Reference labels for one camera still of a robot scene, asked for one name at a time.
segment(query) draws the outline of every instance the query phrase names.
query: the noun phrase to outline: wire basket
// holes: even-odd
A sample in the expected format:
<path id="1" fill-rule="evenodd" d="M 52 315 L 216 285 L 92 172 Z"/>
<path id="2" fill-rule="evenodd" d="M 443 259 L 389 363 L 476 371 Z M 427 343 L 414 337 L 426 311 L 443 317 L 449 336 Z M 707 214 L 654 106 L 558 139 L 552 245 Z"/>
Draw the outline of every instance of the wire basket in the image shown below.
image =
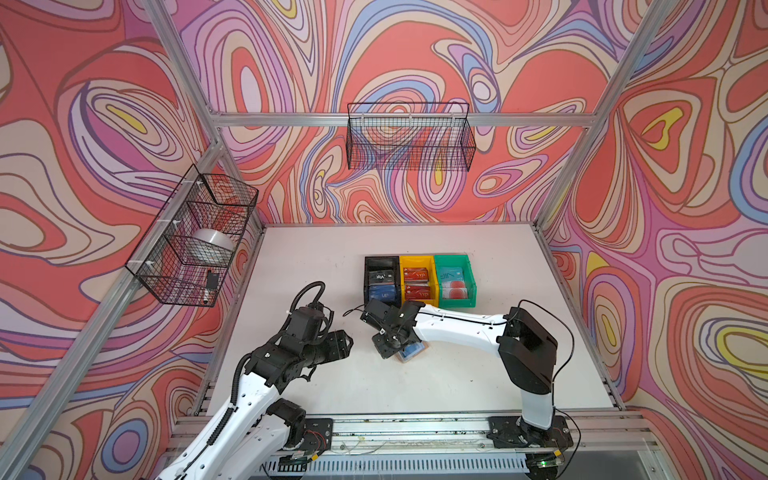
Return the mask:
<path id="1" fill-rule="evenodd" d="M 347 104 L 350 170 L 463 170 L 475 156 L 465 102 Z"/>
<path id="2" fill-rule="evenodd" d="M 149 254 L 129 260 L 126 267 L 161 303 L 214 306 L 256 209 L 258 194 L 257 189 L 227 175 L 197 172 L 184 202 Z M 232 248 L 198 238 L 203 229 L 217 231 Z"/>

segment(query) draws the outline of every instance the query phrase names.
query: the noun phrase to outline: white tabletop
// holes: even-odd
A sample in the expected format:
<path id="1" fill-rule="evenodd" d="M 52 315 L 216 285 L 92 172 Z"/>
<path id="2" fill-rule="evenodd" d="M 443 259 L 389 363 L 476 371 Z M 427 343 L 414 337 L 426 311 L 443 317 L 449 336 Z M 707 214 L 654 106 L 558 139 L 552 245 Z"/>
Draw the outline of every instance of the white tabletop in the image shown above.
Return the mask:
<path id="1" fill-rule="evenodd" d="M 349 358 L 319 366 L 312 382 L 297 379 L 286 388 L 283 396 L 308 413 L 519 410 L 520 391 L 499 358 L 435 342 L 408 363 L 395 357 L 384 360 L 371 341 L 376 331 L 358 313 L 342 317 L 345 310 L 362 303 L 365 256 L 421 253 L 469 255 L 478 297 L 477 307 L 468 312 L 508 313 L 525 298 L 558 315 L 571 327 L 576 347 L 555 383 L 555 405 L 612 407 L 529 225 L 271 227 L 266 230 L 209 413 L 229 397 L 237 360 L 280 328 L 296 293 L 315 280 L 326 283 L 321 301 L 336 311 L 332 329 L 344 329 L 355 345 Z M 308 292 L 300 306 L 315 292 Z M 560 366 L 571 351 L 568 331 L 536 307 L 523 307 L 557 339 Z"/>

